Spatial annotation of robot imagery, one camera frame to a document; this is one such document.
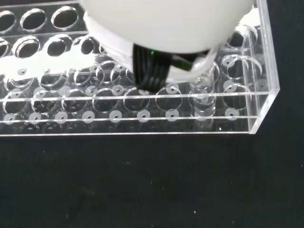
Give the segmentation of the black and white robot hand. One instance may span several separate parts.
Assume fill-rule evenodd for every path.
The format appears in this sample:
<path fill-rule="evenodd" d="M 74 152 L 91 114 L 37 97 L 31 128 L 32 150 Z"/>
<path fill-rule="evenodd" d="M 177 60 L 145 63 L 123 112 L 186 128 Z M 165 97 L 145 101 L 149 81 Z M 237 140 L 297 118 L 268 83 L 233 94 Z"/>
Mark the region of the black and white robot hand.
<path fill-rule="evenodd" d="M 82 0 L 89 33 L 138 89 L 196 80 L 248 14 L 252 0 Z"/>

